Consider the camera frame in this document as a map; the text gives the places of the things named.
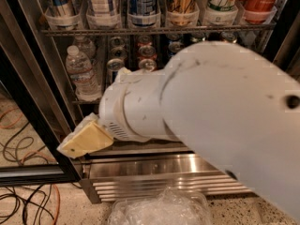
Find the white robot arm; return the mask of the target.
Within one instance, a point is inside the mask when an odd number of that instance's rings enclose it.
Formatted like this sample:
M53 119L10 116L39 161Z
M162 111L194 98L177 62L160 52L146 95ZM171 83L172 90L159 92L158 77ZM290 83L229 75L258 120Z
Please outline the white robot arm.
M205 41L156 71L121 68L58 146L78 158L113 141L177 141L300 220L300 84L254 51Z

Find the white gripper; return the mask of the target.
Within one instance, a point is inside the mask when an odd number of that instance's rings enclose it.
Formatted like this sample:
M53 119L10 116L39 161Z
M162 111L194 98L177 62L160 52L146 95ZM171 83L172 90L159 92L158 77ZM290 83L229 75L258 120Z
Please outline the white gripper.
M113 137L142 143L163 139L164 124L158 104L161 78L159 71L121 68L100 101L99 123L98 116L91 112L59 144L57 151L79 158L111 146Z

